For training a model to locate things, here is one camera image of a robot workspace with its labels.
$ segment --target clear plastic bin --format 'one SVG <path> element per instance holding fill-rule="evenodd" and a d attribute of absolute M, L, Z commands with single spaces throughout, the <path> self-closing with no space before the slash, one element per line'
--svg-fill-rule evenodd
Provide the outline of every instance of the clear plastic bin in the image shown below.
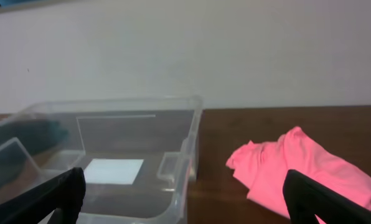
<path fill-rule="evenodd" d="M 185 223 L 201 112 L 197 96 L 31 106 L 0 122 L 0 203 L 82 167 L 78 223 Z"/>

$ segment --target white label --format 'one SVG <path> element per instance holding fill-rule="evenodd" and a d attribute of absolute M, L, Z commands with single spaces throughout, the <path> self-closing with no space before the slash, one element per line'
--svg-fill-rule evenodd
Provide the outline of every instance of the white label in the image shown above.
<path fill-rule="evenodd" d="M 144 159 L 93 159 L 85 169 L 88 184 L 133 184 Z"/>

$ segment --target dark wooden surface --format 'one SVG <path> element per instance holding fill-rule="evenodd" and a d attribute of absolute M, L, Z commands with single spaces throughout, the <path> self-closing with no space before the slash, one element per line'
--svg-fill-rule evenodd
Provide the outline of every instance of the dark wooden surface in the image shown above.
<path fill-rule="evenodd" d="M 289 223 L 247 200 L 248 189 L 225 162 L 249 140 L 276 141 L 294 126 L 371 176 L 371 106 L 205 110 L 198 179 L 188 189 L 188 223 Z"/>

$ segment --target folded cloth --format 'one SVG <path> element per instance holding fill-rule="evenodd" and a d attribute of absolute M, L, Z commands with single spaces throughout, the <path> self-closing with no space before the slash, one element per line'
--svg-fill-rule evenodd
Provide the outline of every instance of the folded cloth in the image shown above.
<path fill-rule="evenodd" d="M 289 218 L 289 214 L 282 189 L 290 169 L 371 210 L 371 177 L 327 152 L 300 127 L 280 136 L 277 142 L 250 141 L 237 149 L 226 165 L 250 189 L 248 199 L 284 217 Z"/>

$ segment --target crumpled pink fabric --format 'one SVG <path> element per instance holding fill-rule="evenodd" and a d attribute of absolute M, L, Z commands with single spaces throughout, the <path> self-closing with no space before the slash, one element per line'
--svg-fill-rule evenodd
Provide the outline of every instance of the crumpled pink fabric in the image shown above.
<path fill-rule="evenodd" d="M 284 217 L 289 218 L 289 214 L 282 188 L 290 169 L 371 210 L 371 177 L 327 152 L 300 127 L 283 134 L 277 142 L 250 141 L 237 149 L 226 165 L 250 189 L 248 199 Z"/>

